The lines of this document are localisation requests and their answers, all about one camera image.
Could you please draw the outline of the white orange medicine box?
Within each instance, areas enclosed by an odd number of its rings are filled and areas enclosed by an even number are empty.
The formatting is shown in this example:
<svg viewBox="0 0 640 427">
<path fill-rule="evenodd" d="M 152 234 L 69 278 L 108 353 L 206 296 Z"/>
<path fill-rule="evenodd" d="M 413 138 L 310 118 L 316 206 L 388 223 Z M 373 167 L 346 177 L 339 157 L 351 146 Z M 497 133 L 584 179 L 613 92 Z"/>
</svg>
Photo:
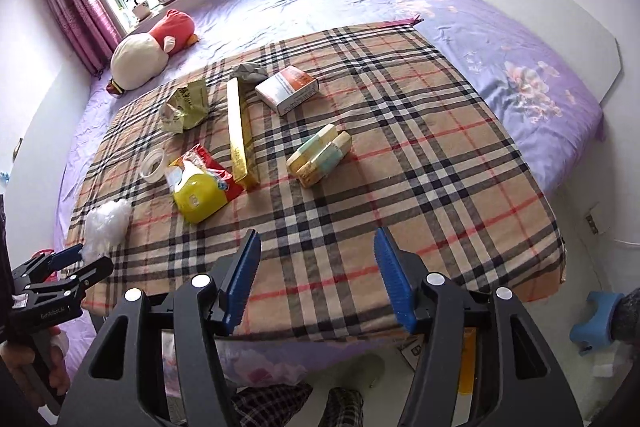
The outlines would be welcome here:
<svg viewBox="0 0 640 427">
<path fill-rule="evenodd" d="M 294 65 L 287 66 L 255 87 L 257 97 L 279 116 L 291 112 L 318 90 L 318 80 Z"/>
</svg>

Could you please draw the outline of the yellow trash bin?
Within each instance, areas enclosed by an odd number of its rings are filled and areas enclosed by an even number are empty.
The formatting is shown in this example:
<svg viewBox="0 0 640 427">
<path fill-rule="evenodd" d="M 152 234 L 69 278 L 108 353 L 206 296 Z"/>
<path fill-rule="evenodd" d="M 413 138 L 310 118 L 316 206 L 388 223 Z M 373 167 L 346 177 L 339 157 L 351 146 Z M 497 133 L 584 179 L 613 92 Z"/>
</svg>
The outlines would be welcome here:
<svg viewBox="0 0 640 427">
<path fill-rule="evenodd" d="M 458 382 L 459 395 L 472 395 L 475 381 L 476 329 L 466 327 L 463 332 L 463 345 Z"/>
</svg>

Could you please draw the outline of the silver foil wrapper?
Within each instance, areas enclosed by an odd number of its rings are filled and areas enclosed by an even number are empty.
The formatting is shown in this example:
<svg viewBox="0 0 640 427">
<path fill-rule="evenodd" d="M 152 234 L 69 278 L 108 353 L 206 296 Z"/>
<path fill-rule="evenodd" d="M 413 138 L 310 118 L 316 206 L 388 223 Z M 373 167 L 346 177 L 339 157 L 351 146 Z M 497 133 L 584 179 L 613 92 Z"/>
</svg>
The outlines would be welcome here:
<svg viewBox="0 0 640 427">
<path fill-rule="evenodd" d="M 268 78 L 267 71 L 259 64 L 243 62 L 232 70 L 232 77 L 245 85 L 258 85 Z"/>
</svg>

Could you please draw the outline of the white plastic cup lid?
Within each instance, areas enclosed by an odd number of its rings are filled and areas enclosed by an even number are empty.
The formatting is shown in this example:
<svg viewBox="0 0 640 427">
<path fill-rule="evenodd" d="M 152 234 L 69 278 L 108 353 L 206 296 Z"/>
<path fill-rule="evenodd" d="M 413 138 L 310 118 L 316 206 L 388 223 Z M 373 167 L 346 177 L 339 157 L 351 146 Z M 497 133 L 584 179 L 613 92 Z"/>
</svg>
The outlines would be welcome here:
<svg viewBox="0 0 640 427">
<path fill-rule="evenodd" d="M 140 178 L 146 184 L 157 184 L 164 178 L 167 163 L 163 148 L 155 148 L 145 156 L 139 169 Z"/>
</svg>

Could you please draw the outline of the white wall socket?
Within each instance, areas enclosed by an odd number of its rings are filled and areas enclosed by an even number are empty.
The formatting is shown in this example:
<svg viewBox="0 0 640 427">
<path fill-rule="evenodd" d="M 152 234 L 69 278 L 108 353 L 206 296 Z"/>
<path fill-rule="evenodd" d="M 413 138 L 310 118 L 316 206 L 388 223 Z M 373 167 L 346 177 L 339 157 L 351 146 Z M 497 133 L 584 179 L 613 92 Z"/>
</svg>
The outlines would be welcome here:
<svg viewBox="0 0 640 427">
<path fill-rule="evenodd" d="M 608 232 L 611 221 L 608 212 L 600 204 L 594 204 L 585 214 L 585 221 L 593 235 L 603 235 Z"/>
</svg>

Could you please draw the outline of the blue plastic stool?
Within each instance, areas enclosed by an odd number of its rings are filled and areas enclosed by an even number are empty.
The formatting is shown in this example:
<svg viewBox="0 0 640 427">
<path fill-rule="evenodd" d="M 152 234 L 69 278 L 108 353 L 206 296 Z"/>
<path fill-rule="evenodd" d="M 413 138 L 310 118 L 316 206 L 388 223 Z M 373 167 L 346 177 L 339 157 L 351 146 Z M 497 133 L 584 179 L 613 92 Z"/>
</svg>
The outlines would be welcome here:
<svg viewBox="0 0 640 427">
<path fill-rule="evenodd" d="M 623 297 L 623 294 L 610 291 L 590 291 L 587 296 L 590 318 L 584 323 L 576 323 L 570 330 L 570 340 L 578 347 L 579 355 L 583 357 L 612 345 L 614 312 Z"/>
</svg>

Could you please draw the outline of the purple floral bed sheet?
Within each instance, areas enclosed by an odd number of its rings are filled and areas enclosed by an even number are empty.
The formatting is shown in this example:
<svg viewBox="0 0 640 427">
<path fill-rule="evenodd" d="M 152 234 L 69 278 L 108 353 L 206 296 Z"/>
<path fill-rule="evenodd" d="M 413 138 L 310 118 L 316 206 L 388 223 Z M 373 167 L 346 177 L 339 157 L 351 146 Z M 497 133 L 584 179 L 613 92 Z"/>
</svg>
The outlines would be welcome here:
<svg viewBox="0 0 640 427">
<path fill-rule="evenodd" d="M 249 385 L 401 339 L 373 254 L 381 227 L 473 291 L 559 291 L 566 248 L 548 199 L 602 111 L 527 28 L 480 0 L 211 0 L 191 14 L 195 45 L 126 95 L 96 88 L 82 117 L 65 243 L 107 202 L 132 210 L 86 310 L 108 314 L 133 287 L 173 291 L 255 230 L 262 257 L 224 357 Z M 294 66 L 319 89 L 284 115 L 246 95 L 258 184 L 194 225 L 140 169 L 155 149 L 178 161 L 195 147 L 231 169 L 227 85 L 244 62 Z"/>
</svg>

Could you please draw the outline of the long gold box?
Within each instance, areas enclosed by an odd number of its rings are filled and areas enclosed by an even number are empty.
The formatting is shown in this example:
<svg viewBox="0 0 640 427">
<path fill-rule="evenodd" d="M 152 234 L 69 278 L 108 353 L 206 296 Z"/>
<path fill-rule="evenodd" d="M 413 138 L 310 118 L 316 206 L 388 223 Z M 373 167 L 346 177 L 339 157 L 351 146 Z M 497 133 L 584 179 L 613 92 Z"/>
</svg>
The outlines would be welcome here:
<svg viewBox="0 0 640 427">
<path fill-rule="evenodd" d="M 231 78 L 227 83 L 227 108 L 233 179 L 250 192 L 259 186 L 259 176 L 253 156 L 250 154 L 253 135 L 248 119 L 248 106 L 241 83 L 236 77 Z"/>
</svg>

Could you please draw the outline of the white plastic bag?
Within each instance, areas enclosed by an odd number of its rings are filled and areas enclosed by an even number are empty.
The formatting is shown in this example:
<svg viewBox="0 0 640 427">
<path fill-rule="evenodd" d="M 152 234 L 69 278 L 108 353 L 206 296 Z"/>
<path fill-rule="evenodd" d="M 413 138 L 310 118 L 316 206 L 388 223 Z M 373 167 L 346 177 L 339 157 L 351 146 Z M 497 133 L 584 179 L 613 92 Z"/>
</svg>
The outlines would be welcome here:
<svg viewBox="0 0 640 427">
<path fill-rule="evenodd" d="M 131 215 L 132 206 L 126 199 L 111 200 L 90 210 L 85 222 L 82 260 L 89 263 L 108 256 L 125 239 Z"/>
</svg>

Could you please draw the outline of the red yellow snack bag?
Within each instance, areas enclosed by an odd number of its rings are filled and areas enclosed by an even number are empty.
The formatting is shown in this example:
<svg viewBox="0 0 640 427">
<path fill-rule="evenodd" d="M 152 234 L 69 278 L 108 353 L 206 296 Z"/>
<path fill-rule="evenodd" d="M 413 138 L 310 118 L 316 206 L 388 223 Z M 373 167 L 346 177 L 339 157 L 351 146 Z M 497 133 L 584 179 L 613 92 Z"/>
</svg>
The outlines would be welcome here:
<svg viewBox="0 0 640 427">
<path fill-rule="evenodd" d="M 217 213 L 243 192 L 200 143 L 172 161 L 164 175 L 179 213 L 192 225 Z"/>
</svg>

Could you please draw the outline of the plaid beige blanket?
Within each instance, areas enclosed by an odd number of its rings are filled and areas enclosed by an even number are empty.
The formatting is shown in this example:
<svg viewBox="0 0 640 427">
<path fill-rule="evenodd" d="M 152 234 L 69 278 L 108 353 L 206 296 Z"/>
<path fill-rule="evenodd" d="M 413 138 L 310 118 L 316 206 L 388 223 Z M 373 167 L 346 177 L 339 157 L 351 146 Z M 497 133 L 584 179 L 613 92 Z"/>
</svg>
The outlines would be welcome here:
<svg viewBox="0 0 640 427">
<path fill-rule="evenodd" d="M 554 213 L 508 132 L 469 82 L 409 23 L 343 26 L 246 54 L 288 66 L 318 92 L 279 115 L 235 98 L 239 57 L 198 71 L 210 112 L 181 135 L 160 110 L 173 84 L 123 106 L 104 135 L 70 221 L 124 199 L 125 239 L 85 307 L 108 314 L 130 288 L 173 291 L 262 241 L 239 329 L 255 339 L 378 335 L 395 325 L 375 232 L 471 291 L 553 295 L 566 253 Z"/>
</svg>

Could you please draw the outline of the red white plush toy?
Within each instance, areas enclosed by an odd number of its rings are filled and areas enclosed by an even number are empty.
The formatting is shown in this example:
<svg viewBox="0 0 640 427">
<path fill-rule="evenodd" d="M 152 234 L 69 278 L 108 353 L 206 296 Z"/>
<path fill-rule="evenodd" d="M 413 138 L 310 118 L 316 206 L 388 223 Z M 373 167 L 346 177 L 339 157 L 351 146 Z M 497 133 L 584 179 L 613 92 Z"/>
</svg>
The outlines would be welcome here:
<svg viewBox="0 0 640 427">
<path fill-rule="evenodd" d="M 140 88 L 163 72 L 170 57 L 197 42 L 194 20 L 185 12 L 169 9 L 148 32 L 131 34 L 118 44 L 106 91 L 120 97 Z"/>
</svg>

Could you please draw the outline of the person's plaid trouser leg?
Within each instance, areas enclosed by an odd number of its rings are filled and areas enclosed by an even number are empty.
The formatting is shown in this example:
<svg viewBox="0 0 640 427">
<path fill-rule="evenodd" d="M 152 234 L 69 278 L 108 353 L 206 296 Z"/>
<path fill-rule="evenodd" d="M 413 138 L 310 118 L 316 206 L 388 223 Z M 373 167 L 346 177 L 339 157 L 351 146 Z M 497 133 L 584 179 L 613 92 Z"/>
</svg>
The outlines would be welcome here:
<svg viewBox="0 0 640 427">
<path fill-rule="evenodd" d="M 314 390 L 310 384 L 244 388 L 231 402 L 241 426 L 286 426 Z M 328 393 L 319 426 L 362 426 L 363 396 L 355 389 L 334 387 Z"/>
</svg>

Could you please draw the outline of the green biscuit snack bag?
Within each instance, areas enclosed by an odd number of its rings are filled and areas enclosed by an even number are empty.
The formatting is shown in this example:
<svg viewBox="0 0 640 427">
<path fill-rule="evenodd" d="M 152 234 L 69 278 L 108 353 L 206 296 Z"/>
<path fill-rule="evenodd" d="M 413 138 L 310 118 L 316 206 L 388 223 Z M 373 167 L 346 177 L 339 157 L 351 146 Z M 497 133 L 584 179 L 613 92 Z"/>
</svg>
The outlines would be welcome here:
<svg viewBox="0 0 640 427">
<path fill-rule="evenodd" d="M 160 124 L 165 132 L 182 134 L 208 115 L 208 89 L 204 78 L 177 88 L 160 108 Z"/>
</svg>

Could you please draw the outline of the pastel soap boxes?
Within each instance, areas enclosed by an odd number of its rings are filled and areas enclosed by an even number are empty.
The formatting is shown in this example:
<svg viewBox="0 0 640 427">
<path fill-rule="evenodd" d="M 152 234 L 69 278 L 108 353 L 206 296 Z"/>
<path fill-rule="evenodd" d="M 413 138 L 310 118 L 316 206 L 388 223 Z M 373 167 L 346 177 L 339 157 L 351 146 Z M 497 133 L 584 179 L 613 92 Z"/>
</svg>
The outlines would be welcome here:
<svg viewBox="0 0 640 427">
<path fill-rule="evenodd" d="M 329 176 L 352 148 L 352 136 L 327 124 L 307 139 L 286 161 L 288 173 L 305 188 Z"/>
</svg>

